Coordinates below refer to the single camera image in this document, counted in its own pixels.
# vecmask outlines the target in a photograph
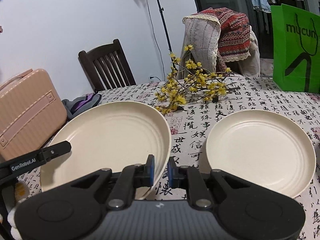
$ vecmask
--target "tablecloth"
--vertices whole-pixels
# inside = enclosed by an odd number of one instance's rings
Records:
[[[240,90],[225,96],[218,103],[187,104],[184,111],[168,114],[165,118],[172,135],[171,156],[177,166],[191,165],[201,172],[210,170],[204,151],[205,140],[213,125],[228,114],[246,110],[261,109],[282,114],[306,132],[317,156],[320,156],[320,96],[317,94],[283,92],[269,78],[229,77],[226,82],[237,82]],[[164,84],[151,83],[123,87],[100,92],[100,105],[123,100],[134,100],[146,104],[156,104],[155,92]],[[19,177],[29,187],[31,195],[41,191],[39,168]],[[296,198],[306,213],[306,223],[299,240],[320,239],[320,166],[308,188]],[[182,189],[171,189],[167,170],[148,199],[185,199]]]

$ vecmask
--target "wooden chair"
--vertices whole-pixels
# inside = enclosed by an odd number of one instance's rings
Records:
[[[97,91],[136,85],[118,39],[89,52],[79,52],[79,60]]]

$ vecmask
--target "green shopping bag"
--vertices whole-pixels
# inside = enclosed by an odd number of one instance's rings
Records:
[[[320,91],[320,17],[289,5],[271,6],[273,80],[284,91]]]

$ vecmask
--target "pink suitcase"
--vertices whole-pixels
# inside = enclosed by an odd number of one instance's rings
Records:
[[[0,155],[7,161],[39,149],[66,119],[44,69],[10,79],[0,87]]]

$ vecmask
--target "cable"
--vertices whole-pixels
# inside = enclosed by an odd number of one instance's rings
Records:
[[[156,39],[155,29],[153,28],[153,23],[152,23],[152,19],[151,19],[151,14],[150,14],[150,8],[149,8],[148,0],[146,0],[146,1],[147,1],[147,6],[148,6],[148,12],[149,12],[149,17],[150,17],[150,22],[151,22],[151,26],[152,26],[153,36],[154,36],[154,38],[155,38],[155,41],[156,41],[156,44],[157,44],[157,47],[158,47],[158,50],[159,50],[159,53],[160,53],[160,58],[161,58],[161,63],[162,63],[162,69],[163,69],[163,76],[164,76],[164,80],[165,80],[164,64],[163,64],[163,60],[162,60],[162,54],[161,54],[161,51],[160,51],[160,48],[159,48],[159,45],[158,45],[158,42],[157,42],[157,39]]]
[[[159,81],[161,82],[161,79],[160,79],[160,78],[158,78],[158,77],[150,77],[150,79],[153,79],[153,78],[157,78],[157,79],[159,79]]]

